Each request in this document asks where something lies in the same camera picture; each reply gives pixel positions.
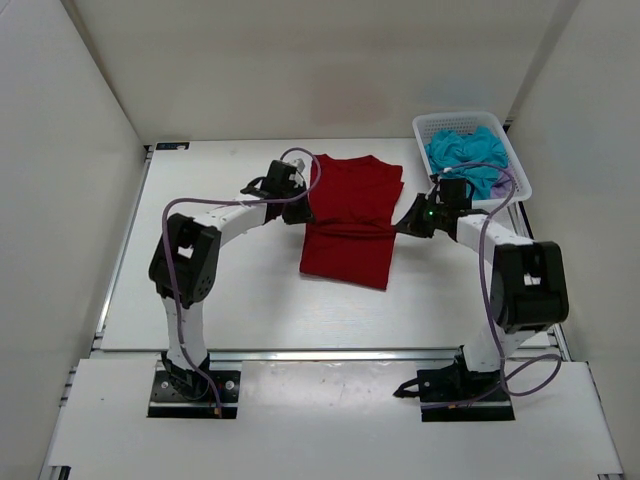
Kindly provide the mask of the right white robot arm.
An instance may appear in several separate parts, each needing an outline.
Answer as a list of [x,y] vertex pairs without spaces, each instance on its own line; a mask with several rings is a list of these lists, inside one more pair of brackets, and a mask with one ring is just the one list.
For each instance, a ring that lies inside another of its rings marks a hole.
[[449,375],[452,393],[470,400],[485,387],[483,373],[499,371],[524,341],[567,319],[562,253],[556,243],[520,236],[475,209],[466,180],[434,175],[432,181],[394,229],[418,238],[442,232],[478,255],[487,325],[461,347],[464,365]]

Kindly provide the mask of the teal t-shirt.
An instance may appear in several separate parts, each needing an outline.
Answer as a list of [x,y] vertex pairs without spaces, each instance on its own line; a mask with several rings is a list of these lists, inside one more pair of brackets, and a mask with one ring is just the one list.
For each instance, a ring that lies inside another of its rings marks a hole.
[[465,178],[473,185],[474,200],[490,200],[490,189],[498,172],[509,166],[501,140],[484,126],[473,133],[458,134],[453,130],[436,132],[424,145],[432,172],[444,178]]

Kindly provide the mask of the red t-shirt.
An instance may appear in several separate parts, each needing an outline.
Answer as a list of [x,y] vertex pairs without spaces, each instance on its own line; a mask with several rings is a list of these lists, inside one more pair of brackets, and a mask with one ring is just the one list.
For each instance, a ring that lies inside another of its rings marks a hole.
[[306,226],[299,272],[386,290],[403,167],[373,155],[317,159],[312,178],[318,185],[309,196],[315,221]]

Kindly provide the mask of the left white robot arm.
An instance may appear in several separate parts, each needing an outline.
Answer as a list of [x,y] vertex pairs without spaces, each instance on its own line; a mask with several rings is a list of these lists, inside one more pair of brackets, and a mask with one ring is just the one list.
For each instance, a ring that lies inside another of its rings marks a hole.
[[232,200],[178,198],[164,208],[161,236],[148,274],[167,319],[169,346],[161,355],[169,382],[189,401],[218,400],[204,341],[204,300],[216,279],[223,246],[249,230],[282,219],[287,225],[314,221],[305,162],[270,163]]

